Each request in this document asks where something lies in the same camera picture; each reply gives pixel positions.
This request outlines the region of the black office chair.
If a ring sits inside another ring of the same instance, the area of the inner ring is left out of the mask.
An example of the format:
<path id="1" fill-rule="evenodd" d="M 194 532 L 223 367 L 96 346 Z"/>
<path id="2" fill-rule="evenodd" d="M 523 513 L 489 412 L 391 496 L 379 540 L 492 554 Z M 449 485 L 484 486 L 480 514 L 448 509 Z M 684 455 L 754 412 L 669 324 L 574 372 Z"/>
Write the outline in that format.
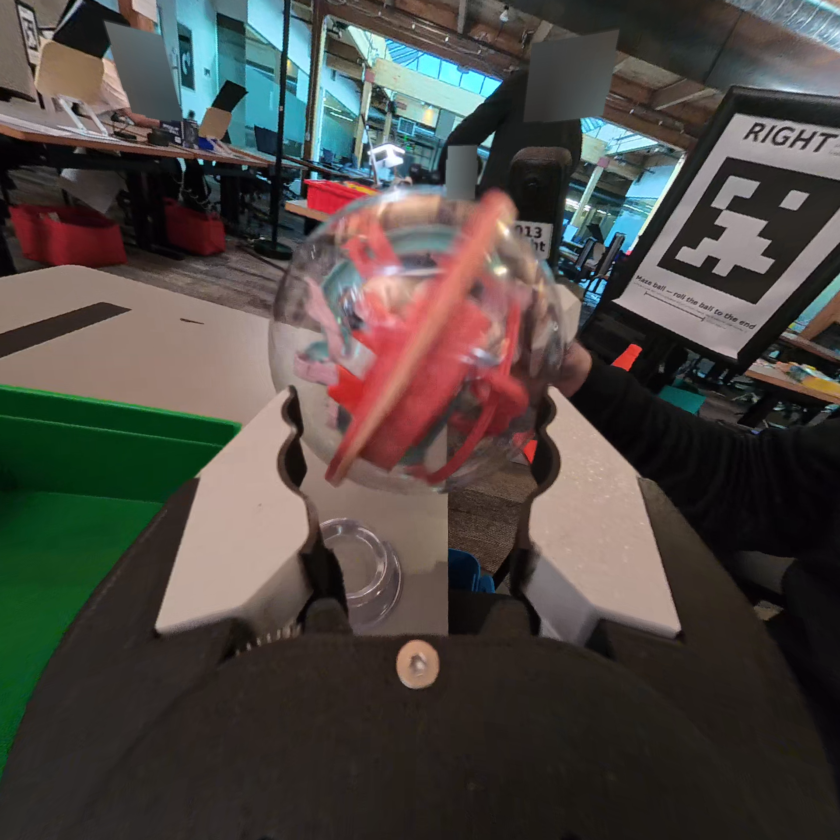
<path id="1" fill-rule="evenodd" d="M 625 243 L 625 234 L 615 234 L 606 245 L 588 238 L 570 270 L 570 279 L 586 291 L 594 291 L 606 280 L 620 256 Z"/>

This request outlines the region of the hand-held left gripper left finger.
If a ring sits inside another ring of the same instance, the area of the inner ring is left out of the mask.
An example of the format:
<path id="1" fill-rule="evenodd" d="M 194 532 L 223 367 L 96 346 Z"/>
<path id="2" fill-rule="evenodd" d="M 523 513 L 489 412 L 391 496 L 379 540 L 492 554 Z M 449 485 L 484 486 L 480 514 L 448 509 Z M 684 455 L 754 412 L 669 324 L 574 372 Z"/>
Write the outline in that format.
<path id="1" fill-rule="evenodd" d="M 266 637 L 300 620 L 313 600 L 344 607 L 340 564 L 301 491 L 301 432 L 289 386 L 198 474 L 154 625 L 159 635 L 229 619 Z"/>

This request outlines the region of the framed marker sign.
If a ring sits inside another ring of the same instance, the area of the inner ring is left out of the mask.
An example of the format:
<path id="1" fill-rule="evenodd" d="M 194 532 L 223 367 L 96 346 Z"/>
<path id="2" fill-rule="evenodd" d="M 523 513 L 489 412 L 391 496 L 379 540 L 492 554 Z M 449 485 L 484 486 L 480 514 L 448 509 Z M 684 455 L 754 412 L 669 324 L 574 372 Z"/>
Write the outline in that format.
<path id="1" fill-rule="evenodd" d="M 838 253 L 839 98 L 732 87 L 612 304 L 746 369 L 838 276 Z"/>

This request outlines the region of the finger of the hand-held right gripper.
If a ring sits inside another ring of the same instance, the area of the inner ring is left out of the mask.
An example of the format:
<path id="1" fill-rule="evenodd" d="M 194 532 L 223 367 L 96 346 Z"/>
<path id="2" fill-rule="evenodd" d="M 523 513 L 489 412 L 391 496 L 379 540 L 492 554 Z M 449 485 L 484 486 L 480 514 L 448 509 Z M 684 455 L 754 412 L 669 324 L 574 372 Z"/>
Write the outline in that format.
<path id="1" fill-rule="evenodd" d="M 566 280 L 554 284 L 554 309 L 563 343 L 572 343 L 580 328 L 581 297 L 579 288 Z"/>

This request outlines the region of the black pole with base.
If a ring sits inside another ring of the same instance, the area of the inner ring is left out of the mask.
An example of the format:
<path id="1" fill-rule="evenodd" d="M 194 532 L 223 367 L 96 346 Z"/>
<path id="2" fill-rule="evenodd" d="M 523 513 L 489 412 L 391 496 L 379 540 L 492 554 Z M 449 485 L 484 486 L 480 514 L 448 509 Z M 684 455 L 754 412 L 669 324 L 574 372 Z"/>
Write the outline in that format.
<path id="1" fill-rule="evenodd" d="M 280 70 L 278 87 L 278 110 L 276 128 L 276 161 L 270 178 L 269 221 L 270 237 L 261 238 L 255 242 L 254 250 L 257 256 L 279 261 L 289 261 L 292 258 L 292 248 L 279 241 L 280 204 L 282 198 L 282 160 L 285 138 L 286 93 L 287 93 L 287 62 L 291 23 L 291 1 L 284 1 L 282 8 L 282 40 L 280 49 Z"/>

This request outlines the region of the person's right hand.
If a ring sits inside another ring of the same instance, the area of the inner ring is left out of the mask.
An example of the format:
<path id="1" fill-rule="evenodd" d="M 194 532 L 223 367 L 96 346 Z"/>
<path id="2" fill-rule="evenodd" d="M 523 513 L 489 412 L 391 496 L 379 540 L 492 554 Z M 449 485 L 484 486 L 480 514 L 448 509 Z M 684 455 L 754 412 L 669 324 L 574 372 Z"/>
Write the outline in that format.
<path id="1" fill-rule="evenodd" d="M 573 341 L 563 355 L 560 371 L 552 380 L 553 386 L 562 396 L 571 399 L 582 388 L 592 365 L 591 353 L 579 341 Z"/>

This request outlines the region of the black tape strip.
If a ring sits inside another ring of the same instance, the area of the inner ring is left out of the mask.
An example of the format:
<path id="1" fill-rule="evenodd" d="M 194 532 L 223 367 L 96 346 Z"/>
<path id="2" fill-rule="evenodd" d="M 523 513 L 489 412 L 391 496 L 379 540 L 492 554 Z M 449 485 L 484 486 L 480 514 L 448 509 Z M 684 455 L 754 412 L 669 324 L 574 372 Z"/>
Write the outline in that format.
<path id="1" fill-rule="evenodd" d="M 1 358 L 30 350 L 130 311 L 130 308 L 99 301 L 4 331 L 1 333 Z"/>

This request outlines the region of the person's right forearm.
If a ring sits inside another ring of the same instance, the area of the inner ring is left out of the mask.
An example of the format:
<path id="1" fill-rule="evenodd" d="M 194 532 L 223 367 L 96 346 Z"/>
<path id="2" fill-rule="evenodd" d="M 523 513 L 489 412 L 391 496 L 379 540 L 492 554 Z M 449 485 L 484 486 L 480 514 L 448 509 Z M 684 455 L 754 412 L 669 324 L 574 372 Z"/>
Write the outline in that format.
<path id="1" fill-rule="evenodd" d="M 838 561 L 838 421 L 739 432 L 598 361 L 570 401 L 713 548 Z"/>

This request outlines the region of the long wooden desk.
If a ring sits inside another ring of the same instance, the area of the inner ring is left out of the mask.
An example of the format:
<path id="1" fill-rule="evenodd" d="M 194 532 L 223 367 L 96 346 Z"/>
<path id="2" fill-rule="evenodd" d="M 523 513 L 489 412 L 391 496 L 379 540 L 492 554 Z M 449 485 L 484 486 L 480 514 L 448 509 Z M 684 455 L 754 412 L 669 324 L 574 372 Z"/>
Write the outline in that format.
<path id="1" fill-rule="evenodd" d="M 78 169 L 124 175 L 136 246 L 168 259 L 184 259 L 186 252 L 174 247 L 165 231 L 161 186 L 164 161 L 195 161 L 202 173 L 233 180 L 232 184 L 223 186 L 221 210 L 225 225 L 237 234 L 240 181 L 247 177 L 255 179 L 256 171 L 265 171 L 272 176 L 271 234 L 268 239 L 258 239 L 252 249 L 260 258 L 283 262 L 291 258 L 292 248 L 279 241 L 280 167 L 264 155 L 240 150 L 220 140 L 211 141 L 210 150 L 121 140 L 108 134 L 71 131 L 62 125 L 29 122 L 9 113 L 2 113 L 1 131 L 2 177 L 26 166 L 42 166 L 57 172 Z"/>

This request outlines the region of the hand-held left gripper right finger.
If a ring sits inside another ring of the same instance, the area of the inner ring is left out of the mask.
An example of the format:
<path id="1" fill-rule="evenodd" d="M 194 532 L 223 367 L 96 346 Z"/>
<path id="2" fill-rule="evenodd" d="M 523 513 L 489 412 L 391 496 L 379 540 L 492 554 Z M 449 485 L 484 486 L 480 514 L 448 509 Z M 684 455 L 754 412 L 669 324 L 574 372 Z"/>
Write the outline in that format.
<path id="1" fill-rule="evenodd" d="M 539 635 L 583 647 L 600 621 L 673 640 L 681 630 L 636 470 L 557 389 L 545 428 L 559 457 L 531 504 L 521 585 Z"/>

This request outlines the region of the clear maze ball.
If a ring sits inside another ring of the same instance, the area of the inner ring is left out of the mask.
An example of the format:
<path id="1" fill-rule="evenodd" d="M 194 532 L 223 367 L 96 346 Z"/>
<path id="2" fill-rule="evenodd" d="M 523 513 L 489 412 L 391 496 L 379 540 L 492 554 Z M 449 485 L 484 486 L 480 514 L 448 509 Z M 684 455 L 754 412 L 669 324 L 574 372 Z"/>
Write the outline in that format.
<path id="1" fill-rule="evenodd" d="M 334 487 L 446 493 L 514 459 L 571 343 L 555 282 L 493 190 L 431 187 L 343 207 L 297 247 L 269 364 Z"/>

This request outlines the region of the red storage bin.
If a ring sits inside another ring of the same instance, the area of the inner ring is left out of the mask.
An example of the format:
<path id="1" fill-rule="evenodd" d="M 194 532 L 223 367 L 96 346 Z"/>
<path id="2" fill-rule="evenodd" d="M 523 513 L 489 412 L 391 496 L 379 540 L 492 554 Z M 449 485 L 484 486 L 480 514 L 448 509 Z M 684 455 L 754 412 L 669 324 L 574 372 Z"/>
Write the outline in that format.
<path id="1" fill-rule="evenodd" d="M 15 204 L 9 213 L 27 259 L 52 267 L 94 269 L 128 261 L 120 227 L 95 210 Z"/>
<path id="2" fill-rule="evenodd" d="M 305 185 L 308 208 L 327 215 L 376 194 L 374 188 L 354 181 L 307 179 Z"/>
<path id="3" fill-rule="evenodd" d="M 169 243 L 190 255 L 215 256 L 226 252 L 224 222 L 215 213 L 197 212 L 167 197 L 164 224 Z"/>

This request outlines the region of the green plastic bin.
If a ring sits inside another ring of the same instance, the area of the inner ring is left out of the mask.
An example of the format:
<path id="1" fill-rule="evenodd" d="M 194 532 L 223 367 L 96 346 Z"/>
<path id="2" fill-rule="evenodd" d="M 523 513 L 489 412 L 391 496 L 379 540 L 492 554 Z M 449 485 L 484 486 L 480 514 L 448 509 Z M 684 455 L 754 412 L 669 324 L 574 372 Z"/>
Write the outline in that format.
<path id="1" fill-rule="evenodd" d="M 79 610 L 241 423 L 1 388 L 1 767 Z"/>

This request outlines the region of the silver ventilation duct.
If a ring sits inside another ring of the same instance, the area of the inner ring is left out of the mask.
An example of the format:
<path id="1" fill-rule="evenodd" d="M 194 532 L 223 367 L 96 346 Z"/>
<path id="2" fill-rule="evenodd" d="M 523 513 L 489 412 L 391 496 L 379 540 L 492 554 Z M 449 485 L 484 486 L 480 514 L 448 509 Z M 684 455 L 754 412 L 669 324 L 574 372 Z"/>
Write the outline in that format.
<path id="1" fill-rule="evenodd" d="M 828 1 L 728 1 L 743 12 L 839 49 L 839 5 Z"/>

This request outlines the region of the clear plastic ball stand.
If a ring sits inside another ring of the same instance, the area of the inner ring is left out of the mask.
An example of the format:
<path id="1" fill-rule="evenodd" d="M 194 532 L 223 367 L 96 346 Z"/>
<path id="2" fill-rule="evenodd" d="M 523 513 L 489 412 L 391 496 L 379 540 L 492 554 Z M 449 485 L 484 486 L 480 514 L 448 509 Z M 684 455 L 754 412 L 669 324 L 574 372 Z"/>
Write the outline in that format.
<path id="1" fill-rule="evenodd" d="M 360 521 L 333 518 L 320 524 L 325 547 L 339 562 L 352 629 L 371 634 L 394 611 L 403 588 L 396 551 Z"/>

